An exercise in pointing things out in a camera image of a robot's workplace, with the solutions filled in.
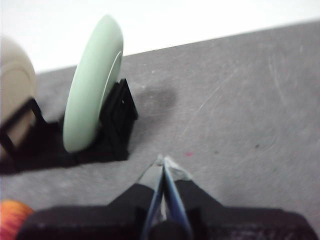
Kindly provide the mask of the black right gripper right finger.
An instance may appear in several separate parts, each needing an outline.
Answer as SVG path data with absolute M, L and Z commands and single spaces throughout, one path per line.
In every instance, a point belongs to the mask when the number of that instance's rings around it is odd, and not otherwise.
M 171 215 L 194 240 L 316 240 L 306 218 L 280 208 L 226 206 L 171 157 L 163 159 Z

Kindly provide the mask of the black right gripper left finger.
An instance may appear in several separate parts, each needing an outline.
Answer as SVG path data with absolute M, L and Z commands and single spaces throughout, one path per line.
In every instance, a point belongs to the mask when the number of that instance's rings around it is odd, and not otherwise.
M 109 204 L 65 205 L 27 217 L 18 240 L 136 240 L 155 209 L 163 178 L 163 156 Z

